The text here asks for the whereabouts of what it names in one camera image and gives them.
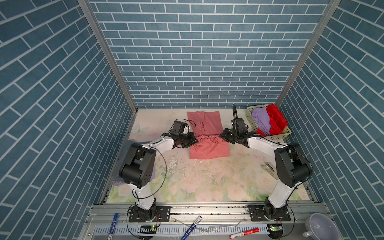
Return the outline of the pink t shirt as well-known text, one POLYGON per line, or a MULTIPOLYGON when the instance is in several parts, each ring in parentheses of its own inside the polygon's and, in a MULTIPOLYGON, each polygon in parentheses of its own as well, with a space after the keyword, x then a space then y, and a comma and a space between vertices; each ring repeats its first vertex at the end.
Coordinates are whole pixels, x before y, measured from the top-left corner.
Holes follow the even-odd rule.
POLYGON ((224 129, 220 112, 187 112, 188 120, 194 122, 193 133, 198 143, 190 147, 193 160, 211 160, 230 155, 229 144, 220 138, 224 129))

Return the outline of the light green perforated plastic basket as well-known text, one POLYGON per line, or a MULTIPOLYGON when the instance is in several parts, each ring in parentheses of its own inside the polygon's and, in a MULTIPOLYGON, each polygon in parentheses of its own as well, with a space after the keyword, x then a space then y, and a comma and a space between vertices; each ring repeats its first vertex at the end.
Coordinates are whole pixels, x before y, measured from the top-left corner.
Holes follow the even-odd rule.
MULTIPOLYGON (((251 124, 251 127, 252 129, 254 130, 254 132, 257 133, 257 129, 258 129, 258 126, 257 124, 255 123, 255 121, 253 120, 252 118, 252 110, 255 109, 255 108, 261 108, 261 107, 264 107, 266 108, 268 105, 259 105, 259 106, 252 106, 252 107, 247 107, 247 111, 246 111, 246 117, 249 121, 249 123, 251 124)), ((266 138, 267 139, 270 139, 270 140, 279 140, 279 139, 285 139, 287 136, 289 136, 291 134, 291 130, 289 129, 288 125, 287 127, 285 127, 285 129, 283 130, 283 132, 279 135, 275 135, 275 136, 267 136, 266 138)))

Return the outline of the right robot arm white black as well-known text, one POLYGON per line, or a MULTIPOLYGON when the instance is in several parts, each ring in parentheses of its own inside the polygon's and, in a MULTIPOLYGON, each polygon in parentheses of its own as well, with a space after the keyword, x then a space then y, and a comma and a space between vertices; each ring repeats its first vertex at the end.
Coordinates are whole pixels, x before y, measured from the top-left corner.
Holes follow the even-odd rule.
POLYGON ((275 158, 275 173, 278 181, 272 193, 265 199, 264 218, 275 221, 288 213, 288 200, 298 186, 306 182, 313 173, 313 167, 305 157, 299 144, 281 144, 255 132, 238 117, 237 108, 232 107, 232 128, 225 128, 220 138, 231 144, 240 144, 250 149, 265 152, 275 158))

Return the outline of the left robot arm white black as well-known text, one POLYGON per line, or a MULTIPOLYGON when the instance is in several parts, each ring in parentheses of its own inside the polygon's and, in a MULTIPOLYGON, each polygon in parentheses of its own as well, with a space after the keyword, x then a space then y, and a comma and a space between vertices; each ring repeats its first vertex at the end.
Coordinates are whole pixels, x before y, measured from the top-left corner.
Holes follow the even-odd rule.
POLYGON ((136 199, 133 213, 141 221, 152 221, 157 214, 157 203, 148 183, 155 169, 155 160, 166 151, 175 148, 187 149, 198 143, 190 126, 195 127, 192 120, 176 119, 167 133, 149 143, 128 141, 120 155, 122 164, 119 168, 119 181, 129 185, 136 199))

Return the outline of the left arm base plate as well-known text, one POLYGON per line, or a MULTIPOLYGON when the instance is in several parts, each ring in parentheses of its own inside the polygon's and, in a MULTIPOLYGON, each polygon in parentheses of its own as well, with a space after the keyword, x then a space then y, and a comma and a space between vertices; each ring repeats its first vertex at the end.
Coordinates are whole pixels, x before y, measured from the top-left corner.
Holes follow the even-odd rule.
POLYGON ((157 217, 161 222, 169 222, 171 215, 170 206, 156 206, 149 210, 144 210, 138 206, 132 206, 129 210, 128 221, 129 223, 144 223, 144 222, 155 222, 157 217))

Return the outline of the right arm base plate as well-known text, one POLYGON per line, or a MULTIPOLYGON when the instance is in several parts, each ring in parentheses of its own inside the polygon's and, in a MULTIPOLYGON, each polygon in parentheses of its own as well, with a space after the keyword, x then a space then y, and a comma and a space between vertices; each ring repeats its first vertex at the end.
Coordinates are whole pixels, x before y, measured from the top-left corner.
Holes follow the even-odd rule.
POLYGON ((247 205, 246 211, 250 214, 252 222, 291 221, 291 216, 287 206, 275 209, 272 205, 247 205))

